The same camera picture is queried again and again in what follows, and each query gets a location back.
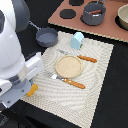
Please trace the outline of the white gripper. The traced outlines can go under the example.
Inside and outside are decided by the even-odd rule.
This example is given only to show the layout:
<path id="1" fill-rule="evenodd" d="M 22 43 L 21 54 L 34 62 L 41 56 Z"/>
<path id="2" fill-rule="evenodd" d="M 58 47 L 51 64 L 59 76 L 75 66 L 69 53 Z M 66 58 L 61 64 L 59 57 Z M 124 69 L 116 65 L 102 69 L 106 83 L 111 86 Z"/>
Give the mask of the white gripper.
<path id="1" fill-rule="evenodd" d="M 16 103 L 31 89 L 31 80 L 43 69 L 41 53 L 25 60 L 20 55 L 15 62 L 7 61 L 0 66 L 0 109 Z"/>

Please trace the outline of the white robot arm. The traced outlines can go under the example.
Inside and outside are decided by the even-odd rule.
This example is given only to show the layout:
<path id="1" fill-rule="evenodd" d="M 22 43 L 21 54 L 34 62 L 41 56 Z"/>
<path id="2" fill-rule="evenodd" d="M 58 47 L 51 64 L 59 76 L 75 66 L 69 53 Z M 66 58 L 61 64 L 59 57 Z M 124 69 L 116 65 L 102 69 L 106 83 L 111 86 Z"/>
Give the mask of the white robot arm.
<path id="1" fill-rule="evenodd" d="M 17 32 L 27 28 L 30 12 L 24 0 L 0 0 L 0 111 L 31 89 L 31 79 L 43 69 L 41 53 L 25 60 Z"/>

